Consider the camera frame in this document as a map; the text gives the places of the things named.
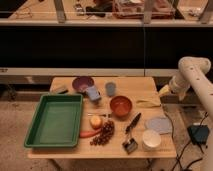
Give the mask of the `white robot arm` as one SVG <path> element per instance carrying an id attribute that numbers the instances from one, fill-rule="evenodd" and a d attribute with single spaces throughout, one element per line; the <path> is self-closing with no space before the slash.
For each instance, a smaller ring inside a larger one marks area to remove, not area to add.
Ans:
<path id="1" fill-rule="evenodd" d="M 213 120 L 213 83 L 206 74 L 211 69 L 211 61 L 203 57 L 183 57 L 178 62 L 178 72 L 164 85 L 159 96 L 177 94 L 183 100 L 190 87 L 193 88 L 204 109 Z"/>

